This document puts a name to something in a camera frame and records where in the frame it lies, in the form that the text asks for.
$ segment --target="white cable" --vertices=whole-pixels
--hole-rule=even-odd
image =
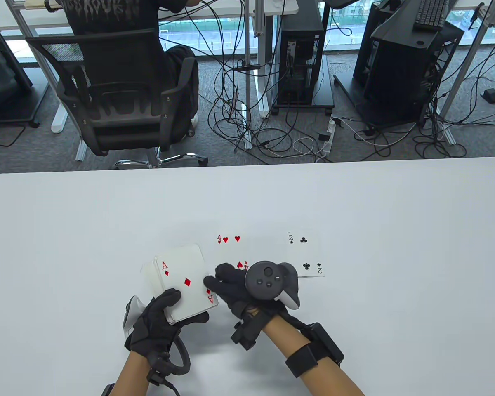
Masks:
[[[355,131],[355,130],[354,130],[354,129],[350,126],[350,125],[348,125],[348,124],[346,123],[346,121],[341,120],[341,122],[342,122],[343,124],[345,124],[347,127],[349,127],[349,128],[351,129],[351,131],[352,131],[352,132],[354,132],[354,134],[355,134],[355,135],[356,135],[359,139],[361,139],[361,140],[362,140],[362,141],[364,141],[365,143],[370,144],[371,146],[378,146],[378,147],[389,147],[389,146],[392,146],[393,144],[398,143],[399,141],[401,141],[401,140],[405,139],[405,137],[406,137],[408,134],[410,134],[410,132],[411,132],[411,131],[413,130],[413,128],[416,126],[416,123],[414,123],[414,124],[413,124],[413,126],[411,127],[411,129],[410,129],[410,130],[408,130],[406,134],[404,134],[404,135],[403,135],[400,139],[398,139],[397,141],[394,141],[393,143],[389,143],[389,144],[376,144],[376,143],[371,143],[370,141],[368,141],[368,140],[364,139],[364,138],[363,138],[363,137],[362,137],[362,136],[361,136],[358,132],[356,132],[356,131]]]
[[[304,152],[304,151],[300,151],[297,147],[295,147],[295,144],[296,144],[296,143],[299,143],[299,142],[300,142],[300,141],[302,141],[302,140],[310,140],[310,141],[312,142],[312,148],[311,148],[310,150],[308,150],[308,151]],[[291,145],[291,147],[292,147],[295,151],[297,151],[298,153],[300,153],[300,154],[298,154],[298,155],[280,155],[279,153],[276,153],[275,151],[272,151],[272,149],[270,149],[270,148],[267,148],[266,150],[268,150],[270,153],[272,153],[272,154],[274,154],[274,155],[276,155],[276,156],[278,156],[278,157],[281,157],[281,158],[297,158],[297,157],[304,157],[305,155],[318,155],[321,151],[323,151],[323,149],[326,147],[326,144],[327,144],[327,143],[328,143],[328,142],[325,142],[325,144],[323,144],[323,146],[321,147],[321,149],[319,149],[319,151],[316,151],[316,152],[314,153],[314,152],[313,152],[313,151],[314,151],[313,149],[314,149],[314,147],[315,147],[315,140],[314,140],[313,138],[311,138],[311,137],[300,137],[300,138],[299,138],[299,139],[297,139],[297,140],[293,140],[293,143],[292,143],[292,145]]]

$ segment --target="chair base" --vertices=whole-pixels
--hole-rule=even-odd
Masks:
[[[162,160],[160,157],[160,150],[158,148],[147,149],[148,161],[139,160],[119,160],[113,166],[114,169],[155,169],[163,168],[170,164],[184,160],[197,160],[198,166],[207,166],[209,158],[203,157],[194,153],[186,153],[181,155],[175,155],[174,157],[166,158]]]

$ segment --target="person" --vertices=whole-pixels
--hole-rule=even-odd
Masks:
[[[231,309],[236,302],[244,302],[251,315],[264,311],[273,318],[263,328],[263,332],[272,340],[285,358],[310,341],[291,324],[286,322],[279,312],[285,310],[281,302],[260,301],[253,299],[245,288],[246,270],[234,268],[230,264],[220,264],[216,275],[204,279],[204,285],[222,298]],[[144,396],[149,383],[147,374],[150,370],[145,358],[151,350],[169,351],[174,336],[183,326],[191,323],[205,323],[209,319],[204,312],[186,321],[168,325],[163,310],[179,301],[182,294],[169,289],[154,299],[142,314],[150,330],[149,337],[133,339],[129,336],[130,354],[117,379],[110,396]],[[300,377],[312,396],[364,396],[357,385],[330,358],[322,358],[317,366],[306,371]]]
[[[179,13],[185,7],[197,6],[200,0],[57,0],[66,13],[74,34],[116,33],[153,28],[159,36],[158,10],[166,8]],[[178,81],[185,58],[194,58],[189,47],[176,45],[165,51],[169,62],[163,67]],[[189,79],[187,92],[193,108],[198,108],[198,69]],[[191,120],[193,127],[198,123],[197,114]]]

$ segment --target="office chair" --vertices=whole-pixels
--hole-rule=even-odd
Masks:
[[[194,153],[160,159],[171,144],[194,136],[198,72],[196,59],[186,58],[177,77],[154,29],[26,41],[55,68],[57,97],[95,155],[146,149],[148,161],[121,160],[115,169],[158,168],[180,160],[207,166],[208,158]]]

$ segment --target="keyboard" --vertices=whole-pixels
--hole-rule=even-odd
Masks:
[[[449,11],[449,0],[422,0],[416,20],[415,29],[440,31]]]

